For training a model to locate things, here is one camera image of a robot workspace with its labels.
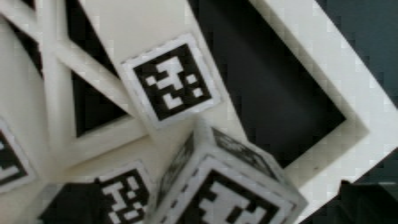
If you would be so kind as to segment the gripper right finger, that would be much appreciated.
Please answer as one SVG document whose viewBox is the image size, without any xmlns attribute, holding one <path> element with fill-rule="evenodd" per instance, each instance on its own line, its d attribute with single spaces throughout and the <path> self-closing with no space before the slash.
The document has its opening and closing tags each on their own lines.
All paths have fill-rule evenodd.
<svg viewBox="0 0 398 224">
<path fill-rule="evenodd" d="M 398 183 L 340 183 L 331 200 L 299 224 L 398 224 Z"/>
</svg>

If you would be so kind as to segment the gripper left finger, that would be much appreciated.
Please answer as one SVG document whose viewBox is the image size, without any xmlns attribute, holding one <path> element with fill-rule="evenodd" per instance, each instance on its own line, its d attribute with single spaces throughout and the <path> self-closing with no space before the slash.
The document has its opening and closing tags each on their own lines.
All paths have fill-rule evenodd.
<svg viewBox="0 0 398 224">
<path fill-rule="evenodd" d="M 99 184 L 47 184 L 22 209 L 15 224 L 104 224 Z"/>
</svg>

